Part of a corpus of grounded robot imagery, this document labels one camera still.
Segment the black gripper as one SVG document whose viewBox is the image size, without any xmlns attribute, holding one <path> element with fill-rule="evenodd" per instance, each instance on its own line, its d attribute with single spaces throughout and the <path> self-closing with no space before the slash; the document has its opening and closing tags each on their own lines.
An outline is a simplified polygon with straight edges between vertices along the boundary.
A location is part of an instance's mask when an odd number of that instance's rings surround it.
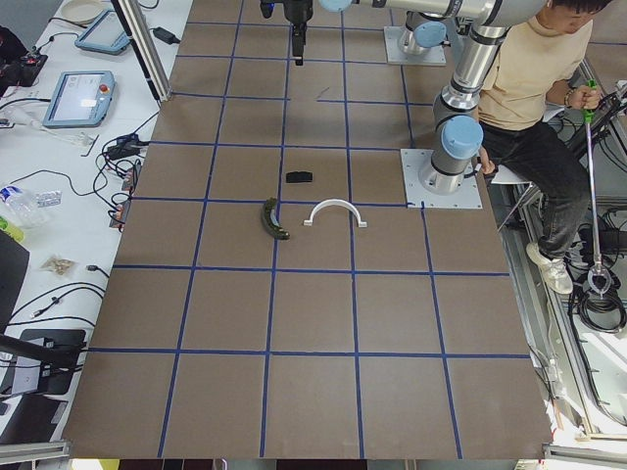
<svg viewBox="0 0 627 470">
<path fill-rule="evenodd" d="M 272 17 L 274 7 L 283 7 L 284 18 L 292 25 L 292 56 L 296 66 L 304 64 L 306 23 L 313 17 L 312 0 L 261 0 L 260 9 L 265 19 Z"/>
</svg>

